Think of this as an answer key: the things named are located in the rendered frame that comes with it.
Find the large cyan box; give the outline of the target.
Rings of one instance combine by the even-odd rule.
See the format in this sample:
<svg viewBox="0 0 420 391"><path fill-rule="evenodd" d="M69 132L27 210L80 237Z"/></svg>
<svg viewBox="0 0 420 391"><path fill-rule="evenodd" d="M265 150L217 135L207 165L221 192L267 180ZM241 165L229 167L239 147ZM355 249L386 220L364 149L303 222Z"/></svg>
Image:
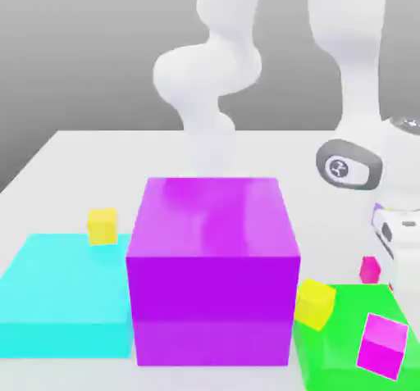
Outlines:
<svg viewBox="0 0 420 391"><path fill-rule="evenodd" d="M32 234L0 277L0 358L127 358L130 237Z"/></svg>

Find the small magenta cube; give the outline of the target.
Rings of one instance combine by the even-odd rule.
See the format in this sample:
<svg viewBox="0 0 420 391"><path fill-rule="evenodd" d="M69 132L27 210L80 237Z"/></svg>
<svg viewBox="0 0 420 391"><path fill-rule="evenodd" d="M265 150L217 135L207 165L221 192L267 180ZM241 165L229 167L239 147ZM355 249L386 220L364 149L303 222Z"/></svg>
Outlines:
<svg viewBox="0 0 420 391"><path fill-rule="evenodd" d="M356 366L396 381L404 360L409 326L369 312L358 348Z"/></svg>

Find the large green box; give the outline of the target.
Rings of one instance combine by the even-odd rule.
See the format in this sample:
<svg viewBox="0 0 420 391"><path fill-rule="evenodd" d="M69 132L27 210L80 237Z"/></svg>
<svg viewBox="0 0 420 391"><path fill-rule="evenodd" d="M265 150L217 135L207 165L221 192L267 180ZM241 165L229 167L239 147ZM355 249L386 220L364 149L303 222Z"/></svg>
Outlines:
<svg viewBox="0 0 420 391"><path fill-rule="evenodd" d="M293 337L306 391L420 391L420 343L408 330L396 381L356 366L369 313L406 323L385 284L335 284L331 317L317 332L296 321Z"/></svg>

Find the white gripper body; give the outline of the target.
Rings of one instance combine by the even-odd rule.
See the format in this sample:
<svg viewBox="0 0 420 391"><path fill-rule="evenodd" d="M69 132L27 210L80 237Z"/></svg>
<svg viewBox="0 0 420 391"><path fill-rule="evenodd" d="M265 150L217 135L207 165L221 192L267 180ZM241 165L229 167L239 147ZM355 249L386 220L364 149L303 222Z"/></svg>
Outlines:
<svg viewBox="0 0 420 391"><path fill-rule="evenodd" d="M420 288L420 237L414 234L385 239L390 250L394 288Z"/></svg>

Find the small yellow cube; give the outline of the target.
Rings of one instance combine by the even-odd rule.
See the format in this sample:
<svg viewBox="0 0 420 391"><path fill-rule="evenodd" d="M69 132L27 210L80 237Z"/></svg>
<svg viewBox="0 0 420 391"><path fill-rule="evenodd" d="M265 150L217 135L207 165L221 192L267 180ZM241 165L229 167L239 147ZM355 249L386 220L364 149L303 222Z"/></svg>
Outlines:
<svg viewBox="0 0 420 391"><path fill-rule="evenodd" d="M306 279L297 292L294 319L313 330L321 331L333 312L335 300L335 288Z"/></svg>
<svg viewBox="0 0 420 391"><path fill-rule="evenodd" d="M91 246L117 243L116 208L91 209L88 215L87 228Z"/></svg>

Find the small pink cube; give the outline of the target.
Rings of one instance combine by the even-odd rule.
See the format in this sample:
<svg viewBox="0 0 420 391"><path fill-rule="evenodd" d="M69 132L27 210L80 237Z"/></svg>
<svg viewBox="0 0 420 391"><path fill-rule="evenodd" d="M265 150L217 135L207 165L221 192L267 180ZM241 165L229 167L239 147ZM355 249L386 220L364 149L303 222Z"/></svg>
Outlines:
<svg viewBox="0 0 420 391"><path fill-rule="evenodd" d="M377 259L363 256L358 275L363 284L377 284L381 277L381 266Z"/></svg>

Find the large purple box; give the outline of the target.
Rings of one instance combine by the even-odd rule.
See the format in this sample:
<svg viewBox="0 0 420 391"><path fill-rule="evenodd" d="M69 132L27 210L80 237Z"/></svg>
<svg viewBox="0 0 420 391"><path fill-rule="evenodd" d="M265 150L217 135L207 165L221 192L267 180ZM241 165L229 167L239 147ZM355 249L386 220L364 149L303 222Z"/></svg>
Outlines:
<svg viewBox="0 0 420 391"><path fill-rule="evenodd" d="M300 253L276 179L149 179L126 267L140 366L287 365Z"/></svg>

